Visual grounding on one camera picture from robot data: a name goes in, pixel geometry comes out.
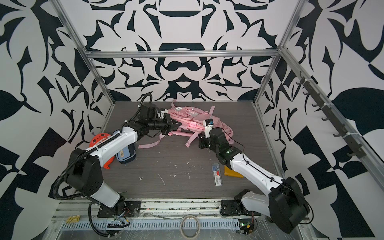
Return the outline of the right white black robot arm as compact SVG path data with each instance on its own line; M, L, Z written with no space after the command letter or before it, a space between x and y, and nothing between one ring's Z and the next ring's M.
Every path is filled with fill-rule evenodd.
M314 215L297 181L291 177L283 179L253 162L244 150L229 143L230 138L223 129L214 128L209 135L198 134L200 149L213 151L222 165L241 174L262 191L262 195L251 191L239 195L247 211L269 217L286 234L304 224L306 217Z

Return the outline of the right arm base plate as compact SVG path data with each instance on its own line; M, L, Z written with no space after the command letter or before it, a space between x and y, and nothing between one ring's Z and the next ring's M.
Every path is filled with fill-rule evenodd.
M251 215L252 212L246 210L241 201L237 200L221 200L221 209L220 214L223 217L230 216L243 216L243 215Z

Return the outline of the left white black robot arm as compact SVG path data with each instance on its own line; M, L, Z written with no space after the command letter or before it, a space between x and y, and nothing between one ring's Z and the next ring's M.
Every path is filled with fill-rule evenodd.
M75 149L68 166L58 176L52 190L56 200L85 197L94 204L114 211L124 208L124 197L105 183L102 167L123 148L135 144L150 131L166 136L181 123L152 102L141 101L137 112L105 141L86 150Z

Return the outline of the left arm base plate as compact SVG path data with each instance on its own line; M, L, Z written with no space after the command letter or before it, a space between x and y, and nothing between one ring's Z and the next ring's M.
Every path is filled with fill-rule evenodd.
M114 207L109 208L101 204L98 218L112 218L118 216L120 218L136 217L140 213L141 201L124 201L118 202Z

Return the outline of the pink student backpack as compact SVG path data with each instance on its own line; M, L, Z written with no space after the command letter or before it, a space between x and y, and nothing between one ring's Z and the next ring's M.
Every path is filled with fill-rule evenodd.
M232 140L231 137L234 135L234 131L231 127L222 122L220 118L213 115L214 110L215 106L211 106L211 109L207 112L195 107L180 107L171 104L170 109L164 110L165 113L170 114L172 119L181 122L182 125L176 131L169 132L167 135L160 134L159 140L156 142L146 145L139 145L139 149L153 148L157 146L163 138L172 135L189 137L186 143L186 147L189 147L191 143L196 138L198 138L199 133L205 133L203 121L206 119L213 119L213 128L222 128L227 134L227 140L229 143L233 144L234 140Z

